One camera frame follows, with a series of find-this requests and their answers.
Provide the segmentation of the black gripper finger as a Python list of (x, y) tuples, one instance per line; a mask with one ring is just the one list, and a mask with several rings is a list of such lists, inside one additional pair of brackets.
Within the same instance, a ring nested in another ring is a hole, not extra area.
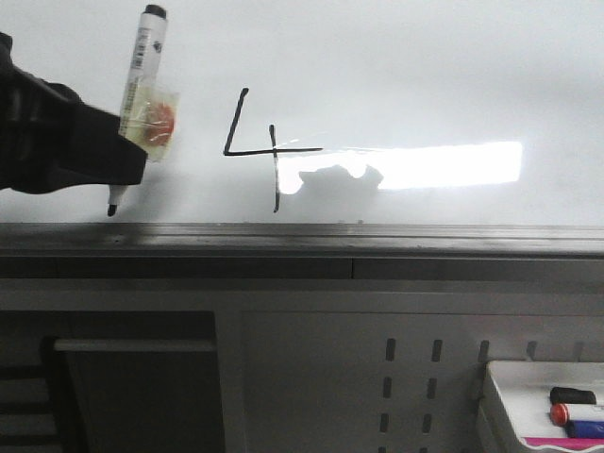
[(85, 104), (68, 87), (46, 94), (41, 136), (1, 136), (1, 188), (29, 194), (79, 185), (137, 185), (146, 154), (118, 134), (119, 118)]

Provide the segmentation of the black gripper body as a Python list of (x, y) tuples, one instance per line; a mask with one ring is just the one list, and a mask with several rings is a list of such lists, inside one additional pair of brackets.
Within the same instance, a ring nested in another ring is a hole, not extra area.
[(13, 64), (12, 45), (1, 33), (1, 136), (41, 136), (46, 94), (38, 79)]

